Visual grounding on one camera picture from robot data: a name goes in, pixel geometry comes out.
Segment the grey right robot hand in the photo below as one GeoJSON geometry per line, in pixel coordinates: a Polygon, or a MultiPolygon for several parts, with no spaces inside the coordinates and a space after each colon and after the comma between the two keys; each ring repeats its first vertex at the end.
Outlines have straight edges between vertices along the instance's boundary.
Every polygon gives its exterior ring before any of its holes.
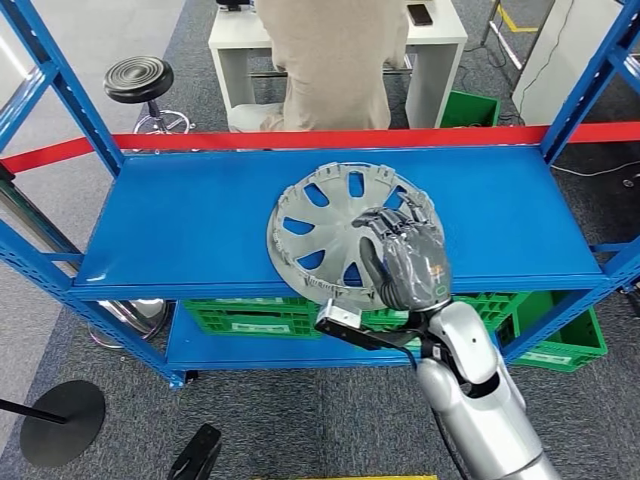
{"type": "Polygon", "coordinates": [[[381,245],[362,237],[362,265],[380,299],[398,311],[438,309],[451,301],[451,274],[444,234],[432,211],[412,201],[408,215],[386,207],[372,208],[355,218],[355,228],[368,228],[381,245]]]}

